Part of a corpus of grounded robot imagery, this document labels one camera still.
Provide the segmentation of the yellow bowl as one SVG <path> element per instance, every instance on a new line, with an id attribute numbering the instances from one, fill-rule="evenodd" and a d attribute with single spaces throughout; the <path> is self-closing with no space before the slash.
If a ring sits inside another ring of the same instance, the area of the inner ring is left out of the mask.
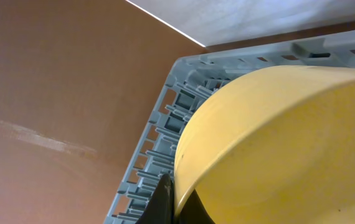
<path id="1" fill-rule="evenodd" d="M 355 68 L 284 65 L 228 83 L 193 114 L 174 162 L 175 217 L 355 223 Z"/>

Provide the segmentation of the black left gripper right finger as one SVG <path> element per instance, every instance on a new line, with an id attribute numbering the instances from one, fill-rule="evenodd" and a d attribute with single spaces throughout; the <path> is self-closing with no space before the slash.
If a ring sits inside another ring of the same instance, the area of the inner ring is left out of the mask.
<path id="1" fill-rule="evenodd" d="M 177 222 L 179 224 L 215 224 L 195 190 L 191 193 L 177 216 Z"/>

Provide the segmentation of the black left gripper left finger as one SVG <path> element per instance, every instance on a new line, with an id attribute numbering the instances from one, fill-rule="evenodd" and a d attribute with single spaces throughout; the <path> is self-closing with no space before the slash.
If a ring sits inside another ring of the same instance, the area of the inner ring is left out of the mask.
<path id="1" fill-rule="evenodd" d="M 164 174 L 136 224 L 172 224 L 173 208 L 173 181 L 169 174 Z"/>

